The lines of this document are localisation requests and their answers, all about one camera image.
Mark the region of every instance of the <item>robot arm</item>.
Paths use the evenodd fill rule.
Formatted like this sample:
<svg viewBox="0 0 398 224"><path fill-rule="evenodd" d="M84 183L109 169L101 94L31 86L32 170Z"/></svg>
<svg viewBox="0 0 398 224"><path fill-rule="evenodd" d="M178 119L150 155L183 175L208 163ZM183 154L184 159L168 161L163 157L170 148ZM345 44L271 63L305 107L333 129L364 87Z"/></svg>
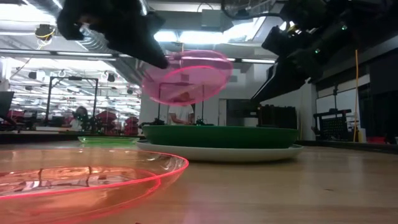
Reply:
<svg viewBox="0 0 398 224"><path fill-rule="evenodd" d="M274 4L275 1L261 1ZM278 13L254 14L255 7L248 11L227 14L233 19L248 17L278 16L288 25L285 30L278 26L271 29L262 48L278 55L276 63L268 69L267 81L252 97L255 102L264 101L299 89L310 79L314 82L323 75L323 67L332 56L349 44L358 48L370 44L369 34L361 35L364 27L382 23L386 19L396 19L396 0L286 0ZM225 13L231 5L222 1Z"/></svg>
<svg viewBox="0 0 398 224"><path fill-rule="evenodd" d="M164 22L145 0L66 0L57 26L67 40L83 40L80 29L89 24L104 34L108 48L166 68L168 61L154 39Z"/></svg>

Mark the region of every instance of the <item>green plate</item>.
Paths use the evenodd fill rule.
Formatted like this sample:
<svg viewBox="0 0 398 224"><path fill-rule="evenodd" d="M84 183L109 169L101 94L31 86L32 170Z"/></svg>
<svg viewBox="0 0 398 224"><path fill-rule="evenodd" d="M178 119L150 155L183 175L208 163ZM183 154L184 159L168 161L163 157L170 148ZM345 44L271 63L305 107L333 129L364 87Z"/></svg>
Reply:
<svg viewBox="0 0 398 224"><path fill-rule="evenodd" d="M139 138L130 137L91 137L80 136L79 141L84 144L135 144Z"/></svg>
<svg viewBox="0 0 398 224"><path fill-rule="evenodd" d="M235 149L285 149L297 139L296 129L230 126L143 126L152 144Z"/></svg>

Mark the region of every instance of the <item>ceiling duct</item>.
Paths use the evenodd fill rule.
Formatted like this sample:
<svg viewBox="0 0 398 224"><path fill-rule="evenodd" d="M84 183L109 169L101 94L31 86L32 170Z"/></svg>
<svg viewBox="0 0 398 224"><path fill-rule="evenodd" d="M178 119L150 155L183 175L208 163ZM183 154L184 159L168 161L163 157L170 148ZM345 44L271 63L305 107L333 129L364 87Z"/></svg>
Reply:
<svg viewBox="0 0 398 224"><path fill-rule="evenodd" d="M54 3L54 0L25 0L29 4L36 7L38 10L45 14L49 14L55 18L58 17L61 9ZM84 46L90 52L101 52L101 53L115 53L115 51L107 48L107 41L102 34L95 31L84 29L83 34L85 36L84 40L77 41L82 46ZM135 58L119 58L114 62L106 62L114 66L117 70L121 72L121 76L129 83L140 84L141 75L137 72L139 61Z"/></svg>

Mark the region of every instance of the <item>white plate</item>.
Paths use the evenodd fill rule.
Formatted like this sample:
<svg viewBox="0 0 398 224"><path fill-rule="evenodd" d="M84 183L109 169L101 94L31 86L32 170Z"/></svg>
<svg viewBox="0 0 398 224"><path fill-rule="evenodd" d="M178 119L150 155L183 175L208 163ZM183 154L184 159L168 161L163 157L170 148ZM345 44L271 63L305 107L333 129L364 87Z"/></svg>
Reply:
<svg viewBox="0 0 398 224"><path fill-rule="evenodd" d="M147 140L138 141L136 142L136 145L142 150L175 154L192 161L216 162L277 161L293 158L303 150L303 147L298 145L293 145L287 149L223 149L163 146L151 144Z"/></svg>

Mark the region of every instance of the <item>translucent pink plate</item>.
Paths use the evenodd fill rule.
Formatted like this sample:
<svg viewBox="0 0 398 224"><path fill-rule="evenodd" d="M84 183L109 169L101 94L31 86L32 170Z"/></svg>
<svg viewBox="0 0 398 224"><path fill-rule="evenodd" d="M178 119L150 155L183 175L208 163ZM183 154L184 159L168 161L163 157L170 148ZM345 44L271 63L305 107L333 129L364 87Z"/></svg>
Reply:
<svg viewBox="0 0 398 224"><path fill-rule="evenodd" d="M166 105L190 105L216 95L233 71L232 63L212 50L178 52L168 60L167 69L148 67L142 81L144 92Z"/></svg>
<svg viewBox="0 0 398 224"><path fill-rule="evenodd" d="M136 205L188 161L120 149L0 151L1 223L76 223Z"/></svg>

